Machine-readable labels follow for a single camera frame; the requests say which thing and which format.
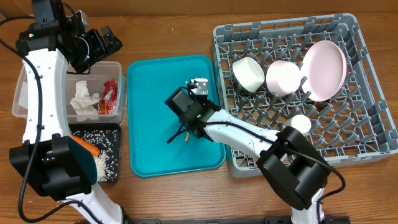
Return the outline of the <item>white napkin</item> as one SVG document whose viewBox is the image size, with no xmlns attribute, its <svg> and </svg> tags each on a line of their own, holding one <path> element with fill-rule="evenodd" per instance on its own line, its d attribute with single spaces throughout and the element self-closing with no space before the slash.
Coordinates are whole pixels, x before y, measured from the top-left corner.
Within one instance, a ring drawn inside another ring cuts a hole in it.
<svg viewBox="0 0 398 224">
<path fill-rule="evenodd" d="M 75 84 L 75 97 L 71 99 L 70 104 L 77 115 L 98 114 L 98 110 L 93 106 L 100 101 L 100 94 L 90 95 L 86 80 L 78 81 Z"/>
</svg>

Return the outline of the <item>red snack wrapper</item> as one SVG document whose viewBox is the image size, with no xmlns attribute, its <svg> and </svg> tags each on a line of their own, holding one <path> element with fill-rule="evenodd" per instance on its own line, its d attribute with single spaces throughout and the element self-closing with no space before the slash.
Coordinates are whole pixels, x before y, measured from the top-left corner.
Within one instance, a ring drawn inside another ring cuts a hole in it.
<svg viewBox="0 0 398 224">
<path fill-rule="evenodd" d="M 103 93 L 98 102 L 99 114 L 113 114 L 116 109 L 118 84 L 114 79 L 106 81 Z"/>
</svg>

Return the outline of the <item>white bowl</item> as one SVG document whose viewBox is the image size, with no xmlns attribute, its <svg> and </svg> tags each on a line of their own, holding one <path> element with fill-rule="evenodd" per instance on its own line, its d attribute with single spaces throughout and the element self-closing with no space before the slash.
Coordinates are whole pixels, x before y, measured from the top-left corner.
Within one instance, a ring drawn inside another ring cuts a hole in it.
<svg viewBox="0 0 398 224">
<path fill-rule="evenodd" d="M 256 92 L 265 81 L 261 66 L 251 57 L 244 57 L 232 64 L 234 76 L 247 91 Z"/>
</svg>

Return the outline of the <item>small pink bowl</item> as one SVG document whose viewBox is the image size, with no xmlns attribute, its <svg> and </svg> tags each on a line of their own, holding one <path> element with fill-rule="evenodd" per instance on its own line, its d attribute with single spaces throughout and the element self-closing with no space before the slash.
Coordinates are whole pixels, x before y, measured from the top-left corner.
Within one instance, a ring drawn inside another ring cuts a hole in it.
<svg viewBox="0 0 398 224">
<path fill-rule="evenodd" d="M 289 95 L 298 90 L 302 76 L 299 67 L 293 62 L 278 60 L 273 62 L 266 73 L 266 85 L 273 95 Z"/>
</svg>

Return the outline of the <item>rice and peanut shells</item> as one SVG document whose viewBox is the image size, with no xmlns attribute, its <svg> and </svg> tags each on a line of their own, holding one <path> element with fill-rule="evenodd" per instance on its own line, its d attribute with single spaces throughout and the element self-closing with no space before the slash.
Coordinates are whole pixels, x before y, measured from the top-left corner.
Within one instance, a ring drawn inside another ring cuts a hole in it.
<svg viewBox="0 0 398 224">
<path fill-rule="evenodd" d="M 76 130 L 72 134 L 95 145 L 101 151 L 94 157 L 97 167 L 97 182 L 115 182 L 119 177 L 121 131 L 118 129 Z"/>
</svg>

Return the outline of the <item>orange carrot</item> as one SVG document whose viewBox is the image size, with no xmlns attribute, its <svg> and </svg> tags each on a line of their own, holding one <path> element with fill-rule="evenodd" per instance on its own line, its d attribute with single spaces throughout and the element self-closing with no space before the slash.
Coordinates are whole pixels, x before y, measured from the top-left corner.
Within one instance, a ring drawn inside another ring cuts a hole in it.
<svg viewBox="0 0 398 224">
<path fill-rule="evenodd" d="M 85 141 L 82 138 L 79 138 L 76 135 L 72 136 L 73 139 L 80 144 L 81 146 L 83 146 L 87 151 L 89 151 L 94 157 L 98 157 L 101 154 L 101 151 L 98 147 L 96 147 L 95 145 Z"/>
</svg>

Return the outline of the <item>small white cup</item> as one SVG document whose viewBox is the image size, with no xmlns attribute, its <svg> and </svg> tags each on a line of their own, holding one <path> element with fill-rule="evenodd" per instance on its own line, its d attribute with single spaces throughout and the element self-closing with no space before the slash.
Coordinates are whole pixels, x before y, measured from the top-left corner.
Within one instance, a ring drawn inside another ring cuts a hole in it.
<svg viewBox="0 0 398 224">
<path fill-rule="evenodd" d="M 306 136 L 312 127 L 310 119 L 302 114 L 298 114 L 288 119 L 282 127 L 285 128 L 287 126 L 293 127 L 296 130 L 300 131 L 304 136 Z"/>
</svg>

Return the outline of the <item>pink plate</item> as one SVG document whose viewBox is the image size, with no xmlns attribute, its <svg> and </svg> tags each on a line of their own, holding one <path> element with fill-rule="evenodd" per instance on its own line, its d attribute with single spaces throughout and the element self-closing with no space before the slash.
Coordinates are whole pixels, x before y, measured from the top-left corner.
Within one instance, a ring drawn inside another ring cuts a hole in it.
<svg viewBox="0 0 398 224">
<path fill-rule="evenodd" d="M 303 58 L 300 74 L 309 99 L 326 101 L 335 96 L 346 78 L 347 62 L 343 51 L 332 41 L 322 40 L 309 48 Z"/>
</svg>

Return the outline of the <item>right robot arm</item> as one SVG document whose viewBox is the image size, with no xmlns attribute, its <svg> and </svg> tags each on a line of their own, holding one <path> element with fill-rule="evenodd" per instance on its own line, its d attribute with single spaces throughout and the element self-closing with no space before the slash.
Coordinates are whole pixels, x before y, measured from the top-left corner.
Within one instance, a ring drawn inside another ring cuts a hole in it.
<svg viewBox="0 0 398 224">
<path fill-rule="evenodd" d="M 229 114 L 185 87 L 165 104 L 178 116 L 179 136 L 191 131 L 198 138 L 223 143 L 252 157 L 273 191 L 292 207 L 292 223 L 323 223 L 320 197 L 330 168 L 297 129 L 263 129 Z"/>
</svg>

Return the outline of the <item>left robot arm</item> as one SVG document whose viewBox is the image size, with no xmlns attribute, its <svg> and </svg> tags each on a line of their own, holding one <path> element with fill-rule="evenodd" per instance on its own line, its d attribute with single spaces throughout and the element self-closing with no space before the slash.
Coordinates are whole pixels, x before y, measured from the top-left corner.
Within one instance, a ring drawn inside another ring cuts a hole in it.
<svg viewBox="0 0 398 224">
<path fill-rule="evenodd" d="M 33 1 L 34 22 L 12 51 L 24 64 L 28 113 L 22 145 L 9 151 L 12 166 L 42 197 L 72 206 L 90 223 L 129 223 L 97 181 L 94 157 L 70 132 L 65 82 L 68 68 L 83 73 L 116 53 L 122 42 L 109 27 L 89 29 L 81 11 L 65 14 L 61 1 Z"/>
</svg>

